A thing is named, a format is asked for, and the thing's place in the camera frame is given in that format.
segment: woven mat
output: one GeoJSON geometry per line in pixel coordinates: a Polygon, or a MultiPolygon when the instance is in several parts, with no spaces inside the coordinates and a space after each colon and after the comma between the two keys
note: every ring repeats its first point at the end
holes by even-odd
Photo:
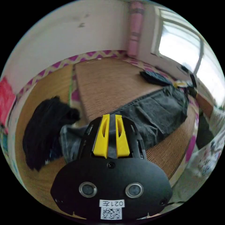
{"type": "Polygon", "coordinates": [[[119,59],[89,60],[75,67],[80,99],[89,122],[162,88],[147,83],[139,75],[143,69],[119,59]]]}
{"type": "MultiPolygon", "coordinates": [[[[75,65],[83,111],[88,121],[110,113],[128,102],[162,87],[147,83],[143,69],[113,58],[90,60],[75,65]]],[[[188,107],[186,121],[169,137],[146,151],[170,179],[185,156],[195,124],[195,111],[188,107]]]]}
{"type": "Polygon", "coordinates": [[[171,135],[146,151],[147,159],[158,165],[170,179],[183,160],[195,125],[195,111],[189,106],[187,119],[171,135]]]}
{"type": "Polygon", "coordinates": [[[57,173],[66,164],[64,158],[61,157],[49,163],[42,167],[39,172],[36,170],[32,171],[26,164],[22,142],[25,128],[36,107],[42,101],[58,95],[61,101],[68,103],[71,72],[72,65],[68,65],[49,74],[36,84],[22,108],[15,134],[16,162],[19,173],[28,192],[41,204],[65,215],[68,214],[58,208],[50,194],[50,189],[57,173]]]}

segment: qr code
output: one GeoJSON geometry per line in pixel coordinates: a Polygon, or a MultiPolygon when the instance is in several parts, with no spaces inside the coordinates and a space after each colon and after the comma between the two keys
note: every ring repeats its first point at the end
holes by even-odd
{"type": "Polygon", "coordinates": [[[102,220],[121,220],[122,208],[101,208],[102,220]]]}

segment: yellow object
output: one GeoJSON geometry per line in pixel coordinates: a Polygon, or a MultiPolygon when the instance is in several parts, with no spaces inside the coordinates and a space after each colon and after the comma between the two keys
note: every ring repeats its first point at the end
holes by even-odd
{"type": "Polygon", "coordinates": [[[103,115],[93,154],[107,158],[109,145],[109,114],[103,115]]]}
{"type": "Polygon", "coordinates": [[[173,86],[175,88],[177,88],[177,87],[187,87],[188,85],[187,85],[187,83],[185,81],[179,81],[179,80],[177,80],[177,81],[175,81],[173,83],[173,86]]]}
{"type": "Polygon", "coordinates": [[[121,115],[116,116],[116,152],[117,158],[130,155],[130,150],[125,134],[123,120],[121,115]]]}

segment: red cloth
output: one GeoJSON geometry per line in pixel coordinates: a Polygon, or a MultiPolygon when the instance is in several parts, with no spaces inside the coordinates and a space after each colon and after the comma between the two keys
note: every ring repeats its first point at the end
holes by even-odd
{"type": "Polygon", "coordinates": [[[8,117],[16,100],[11,85],[6,77],[0,81],[0,122],[7,127],[8,117]]]}

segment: black object on bed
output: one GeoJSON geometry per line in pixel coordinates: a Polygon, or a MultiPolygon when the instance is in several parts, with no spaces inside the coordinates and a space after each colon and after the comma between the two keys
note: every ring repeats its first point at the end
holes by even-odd
{"type": "Polygon", "coordinates": [[[141,71],[140,75],[151,84],[160,85],[160,86],[167,86],[167,85],[173,85],[171,81],[166,79],[164,76],[162,76],[159,73],[154,73],[150,71],[141,71]]]}
{"type": "Polygon", "coordinates": [[[62,156],[60,130],[79,119],[79,111],[61,102],[59,97],[44,100],[34,111],[23,137],[29,168],[39,171],[45,164],[62,156]]]}
{"type": "MultiPolygon", "coordinates": [[[[127,117],[135,122],[145,149],[158,144],[174,132],[187,118],[188,99],[185,94],[169,85],[161,90],[142,96],[110,113],[127,117]]],[[[87,126],[72,128],[64,126],[60,132],[62,152],[66,163],[76,159],[80,141],[87,126]]],[[[110,127],[110,139],[115,139],[115,129],[110,127]]],[[[108,157],[116,158],[109,146],[108,157]]]]}

